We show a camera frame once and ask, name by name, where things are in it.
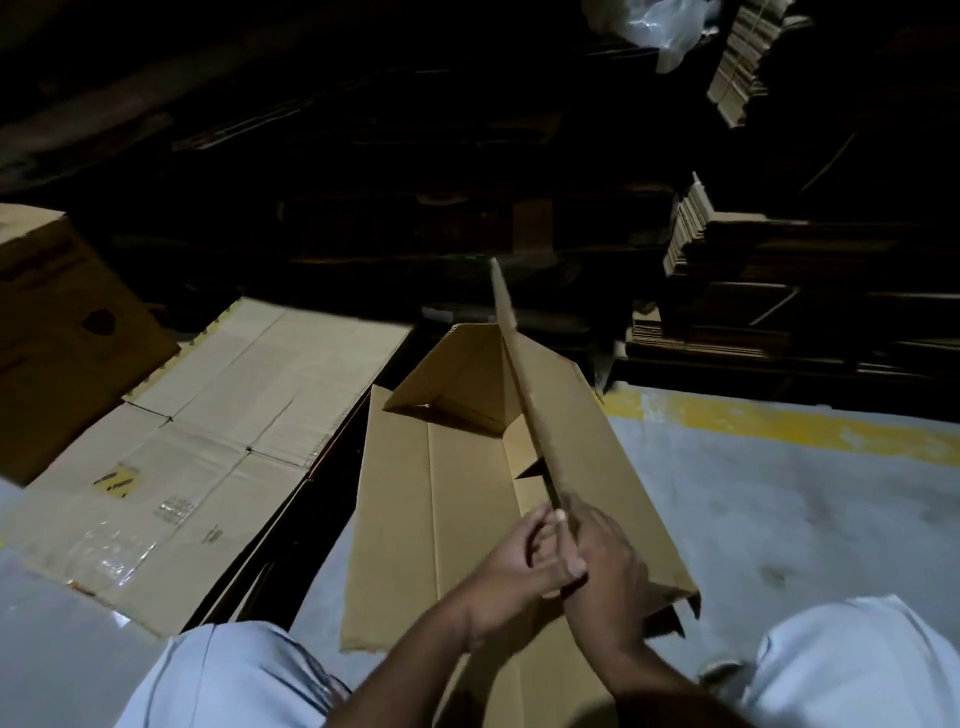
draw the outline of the concrete floor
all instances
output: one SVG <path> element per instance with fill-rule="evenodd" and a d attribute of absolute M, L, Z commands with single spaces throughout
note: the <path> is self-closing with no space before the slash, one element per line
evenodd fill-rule
<path fill-rule="evenodd" d="M 681 671 L 751 657 L 777 621 L 854 595 L 897 594 L 960 644 L 960 426 L 625 386 L 604 406 L 703 592 L 687 638 L 655 641 Z M 356 686 L 379 658 L 338 648 L 351 533 L 291 632 Z M 0 728 L 110 726 L 158 651 L 0 551 Z"/>

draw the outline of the person's right hand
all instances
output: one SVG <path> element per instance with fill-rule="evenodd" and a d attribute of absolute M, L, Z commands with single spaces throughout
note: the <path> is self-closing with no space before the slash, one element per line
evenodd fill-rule
<path fill-rule="evenodd" d="M 564 599 L 573 639 L 598 675 L 618 656 L 643 647 L 643 607 L 649 588 L 647 566 L 619 524 L 575 495 L 564 496 L 576 547 L 587 562 L 587 577 Z M 546 530 L 541 542 L 550 536 Z M 535 546 L 535 561 L 538 547 Z M 549 557 L 549 544 L 542 543 Z"/>

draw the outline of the forearm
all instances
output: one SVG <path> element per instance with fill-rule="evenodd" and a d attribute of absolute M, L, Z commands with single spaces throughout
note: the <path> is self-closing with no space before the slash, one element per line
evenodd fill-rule
<path fill-rule="evenodd" d="M 326 725 L 430 725 L 466 640 L 463 620 L 452 605 L 439 602 L 417 620 L 347 704 L 330 715 Z"/>
<path fill-rule="evenodd" d="M 611 651 L 597 675 L 630 724 L 741 728 L 742 717 L 694 685 L 646 644 Z"/>

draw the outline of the clear plastic wrap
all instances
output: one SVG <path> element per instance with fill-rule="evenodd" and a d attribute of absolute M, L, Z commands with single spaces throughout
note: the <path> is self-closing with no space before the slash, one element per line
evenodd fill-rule
<path fill-rule="evenodd" d="M 669 73 L 700 40 L 720 0 L 583 0 L 595 33 L 615 33 L 640 48 L 659 48 L 658 73 Z"/>

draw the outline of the flattened cardboard box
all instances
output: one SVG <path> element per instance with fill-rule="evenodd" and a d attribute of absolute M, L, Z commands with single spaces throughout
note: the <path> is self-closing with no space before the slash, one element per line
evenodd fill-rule
<path fill-rule="evenodd" d="M 0 539 L 179 633 L 408 331 L 241 300 L 27 488 Z"/>
<path fill-rule="evenodd" d="M 26 485 L 177 350 L 61 212 L 0 204 L 0 475 Z"/>
<path fill-rule="evenodd" d="M 615 514 L 649 565 L 639 619 L 681 598 L 699 613 L 696 585 L 580 370 L 516 331 L 496 261 L 493 289 L 497 324 L 454 327 L 393 393 L 372 390 L 344 649 L 390 648 L 547 500 L 543 477 L 528 475 L 541 459 L 557 489 Z M 565 620 L 546 619 L 556 616 L 525 616 L 462 664 L 452 690 L 486 706 L 485 725 L 569 725 L 609 703 Z"/>

